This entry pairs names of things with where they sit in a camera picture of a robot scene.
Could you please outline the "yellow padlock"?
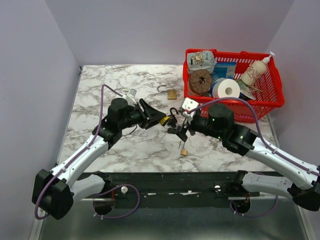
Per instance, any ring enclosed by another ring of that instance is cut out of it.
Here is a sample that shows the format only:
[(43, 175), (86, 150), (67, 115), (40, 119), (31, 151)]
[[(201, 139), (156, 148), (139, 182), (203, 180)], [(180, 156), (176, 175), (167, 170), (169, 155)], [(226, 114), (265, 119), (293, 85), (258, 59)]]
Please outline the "yellow padlock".
[(165, 126), (167, 121), (169, 120), (169, 116), (166, 116), (164, 118), (162, 118), (159, 123), (162, 125), (162, 126)]

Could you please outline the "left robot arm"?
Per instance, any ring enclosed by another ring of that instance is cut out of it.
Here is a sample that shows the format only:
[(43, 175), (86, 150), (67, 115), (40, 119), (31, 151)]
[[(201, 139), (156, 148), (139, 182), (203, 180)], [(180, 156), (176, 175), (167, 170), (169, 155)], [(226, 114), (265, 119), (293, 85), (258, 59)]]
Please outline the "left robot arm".
[(107, 197), (111, 191), (108, 176), (101, 172), (82, 180), (82, 173), (101, 155), (109, 151), (123, 136), (123, 130), (134, 125), (149, 129), (161, 122), (166, 114), (140, 99), (129, 105), (124, 98), (111, 101), (107, 115), (100, 119), (88, 140), (67, 160), (47, 171), (42, 169), (35, 176), (31, 201), (38, 209), (59, 220), (75, 202), (98, 195)]

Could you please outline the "small brass padlock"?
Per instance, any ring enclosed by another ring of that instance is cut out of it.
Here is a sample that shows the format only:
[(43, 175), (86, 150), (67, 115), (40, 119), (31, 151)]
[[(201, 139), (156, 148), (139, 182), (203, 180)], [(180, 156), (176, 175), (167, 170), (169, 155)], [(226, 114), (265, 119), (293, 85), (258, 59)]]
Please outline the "small brass padlock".
[(180, 141), (179, 145), (178, 145), (178, 149), (180, 150), (180, 155), (183, 157), (186, 157), (188, 155), (188, 151), (185, 148), (185, 142), (184, 141)]

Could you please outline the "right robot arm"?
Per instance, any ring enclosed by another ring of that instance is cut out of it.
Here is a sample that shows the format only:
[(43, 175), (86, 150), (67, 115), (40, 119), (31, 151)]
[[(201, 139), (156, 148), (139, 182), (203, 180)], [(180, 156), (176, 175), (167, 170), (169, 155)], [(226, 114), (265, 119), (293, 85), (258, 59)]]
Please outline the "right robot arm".
[(230, 183), (230, 191), (241, 196), (245, 192), (260, 192), (292, 199), (298, 206), (309, 210), (320, 209), (320, 168), (304, 162), (277, 148), (254, 131), (235, 123), (234, 113), (226, 105), (212, 104), (208, 116), (201, 116), (197, 103), (183, 103), (181, 113), (185, 117), (182, 125), (168, 130), (186, 142), (187, 132), (201, 133), (222, 142), (228, 151), (256, 160), (275, 170), (280, 176), (262, 175), (238, 171), (237, 178)]

